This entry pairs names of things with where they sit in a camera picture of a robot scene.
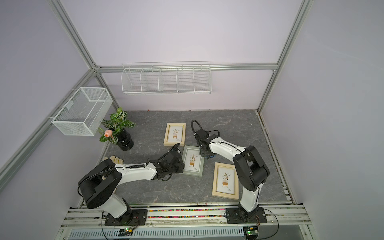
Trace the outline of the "green-grey picture frame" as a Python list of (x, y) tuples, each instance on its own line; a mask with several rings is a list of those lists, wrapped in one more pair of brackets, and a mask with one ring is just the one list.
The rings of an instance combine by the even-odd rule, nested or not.
[(199, 147), (185, 145), (182, 160), (185, 164), (183, 170), (184, 175), (202, 177), (204, 158), (200, 155)]

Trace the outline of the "beige picture frame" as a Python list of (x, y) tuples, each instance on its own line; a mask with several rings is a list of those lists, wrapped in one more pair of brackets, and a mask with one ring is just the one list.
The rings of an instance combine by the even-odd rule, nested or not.
[(164, 146), (185, 146), (186, 123), (167, 123)]

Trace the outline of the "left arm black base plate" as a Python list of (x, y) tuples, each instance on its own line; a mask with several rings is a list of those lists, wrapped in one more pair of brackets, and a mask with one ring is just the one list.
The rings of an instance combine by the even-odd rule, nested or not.
[(105, 217), (105, 226), (144, 226), (146, 224), (148, 210), (130, 209), (119, 218), (111, 214)]

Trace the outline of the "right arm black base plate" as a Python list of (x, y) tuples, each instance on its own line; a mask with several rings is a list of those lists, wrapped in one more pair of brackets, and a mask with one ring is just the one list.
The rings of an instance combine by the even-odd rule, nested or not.
[(247, 212), (242, 207), (226, 208), (224, 217), (228, 224), (264, 224), (267, 218), (264, 208), (255, 208), (251, 212)]

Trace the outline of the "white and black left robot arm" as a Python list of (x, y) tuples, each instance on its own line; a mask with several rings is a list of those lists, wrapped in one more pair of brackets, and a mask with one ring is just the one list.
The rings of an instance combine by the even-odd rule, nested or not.
[(143, 164), (116, 164), (111, 159), (103, 160), (78, 182), (78, 194), (89, 209), (99, 208), (115, 219), (131, 217), (131, 208), (115, 194), (122, 184), (135, 181), (159, 180), (166, 182), (172, 175), (184, 172), (185, 164), (177, 145), (156, 160)]

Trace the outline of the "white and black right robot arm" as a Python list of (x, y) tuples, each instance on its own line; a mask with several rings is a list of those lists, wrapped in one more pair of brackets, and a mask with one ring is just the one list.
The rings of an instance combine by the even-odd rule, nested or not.
[(259, 197), (263, 184), (270, 175), (270, 170), (254, 146), (241, 147), (229, 143), (220, 137), (220, 134), (210, 135), (209, 131), (193, 130), (194, 137), (204, 158), (220, 155), (235, 166), (239, 181), (243, 186), (239, 207), (234, 216), (245, 223), (258, 219)]

